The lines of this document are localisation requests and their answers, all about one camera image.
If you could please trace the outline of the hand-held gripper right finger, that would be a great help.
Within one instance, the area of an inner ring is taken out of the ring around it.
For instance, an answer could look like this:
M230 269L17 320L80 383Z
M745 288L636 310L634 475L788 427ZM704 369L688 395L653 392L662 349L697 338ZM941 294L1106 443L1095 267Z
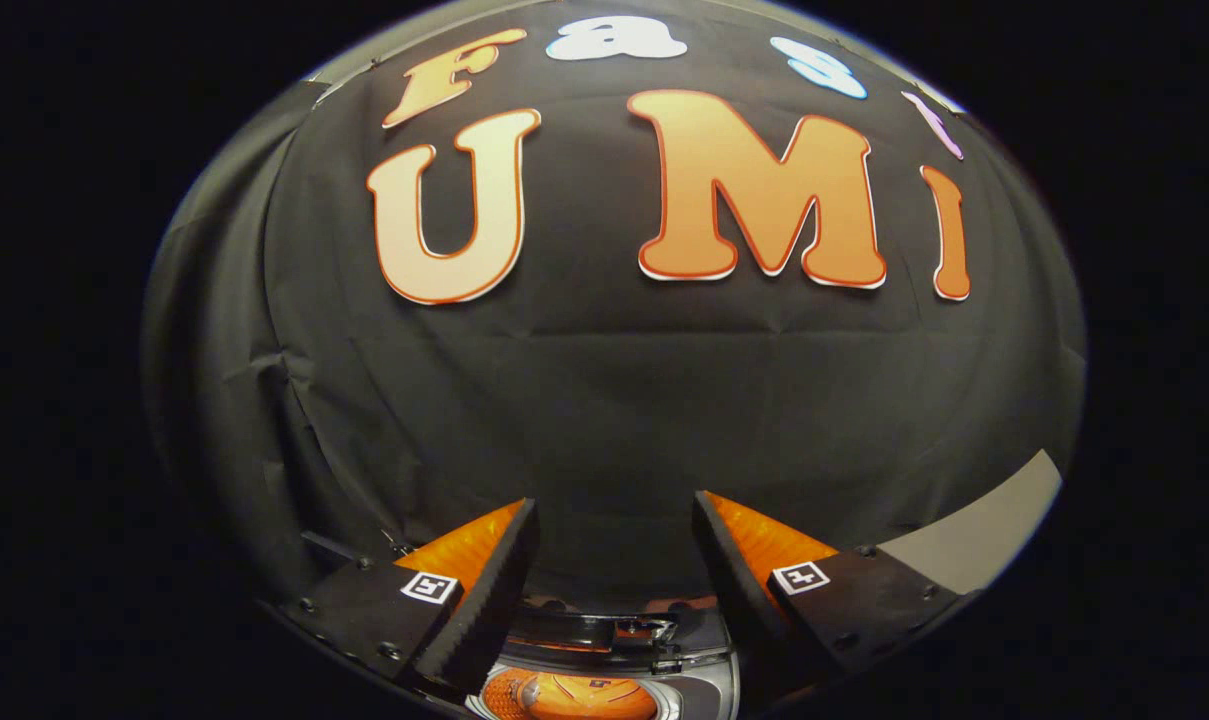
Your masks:
M752 701L864 673L965 605L874 544L835 550L708 490L695 493L692 527Z

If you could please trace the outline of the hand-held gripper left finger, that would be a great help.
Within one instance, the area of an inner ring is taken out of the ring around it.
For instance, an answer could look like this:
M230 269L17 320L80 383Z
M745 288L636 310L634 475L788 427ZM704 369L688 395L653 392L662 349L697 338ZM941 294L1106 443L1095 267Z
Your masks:
M539 544L532 498L398 559L354 554L279 615L320 650L395 689L479 693Z

